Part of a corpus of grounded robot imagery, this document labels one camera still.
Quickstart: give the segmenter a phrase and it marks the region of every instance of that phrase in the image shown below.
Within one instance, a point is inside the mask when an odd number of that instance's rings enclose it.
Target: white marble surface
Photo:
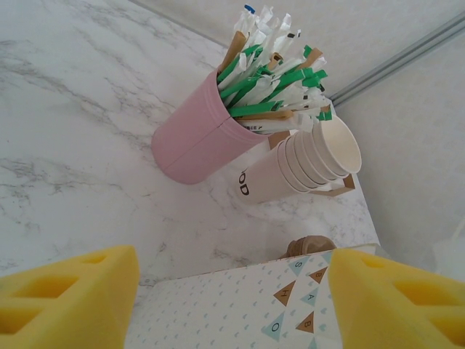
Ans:
[[[151,134],[222,54],[124,0],[1,1],[0,276],[133,244],[153,285],[271,260],[310,234],[378,242],[359,188],[238,202],[229,183],[265,144],[199,185],[158,170]]]

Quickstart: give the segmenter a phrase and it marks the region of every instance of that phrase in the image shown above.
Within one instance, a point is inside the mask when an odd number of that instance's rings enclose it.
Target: pink cup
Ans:
[[[196,184],[266,140],[231,118],[217,87],[217,72],[183,102],[152,138],[152,152],[171,179]]]

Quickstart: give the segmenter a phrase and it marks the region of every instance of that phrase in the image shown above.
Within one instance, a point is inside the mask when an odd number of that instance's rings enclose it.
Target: wall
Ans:
[[[229,44],[244,4],[243,0],[132,1],[224,44]],[[304,42],[327,57],[328,95],[465,10],[464,0],[254,0],[249,4],[257,12],[267,4],[274,6],[279,18],[286,12],[293,16],[293,28],[302,29]]]
[[[465,216],[464,57],[462,34],[337,110],[360,144],[381,245],[430,270],[432,246]]]

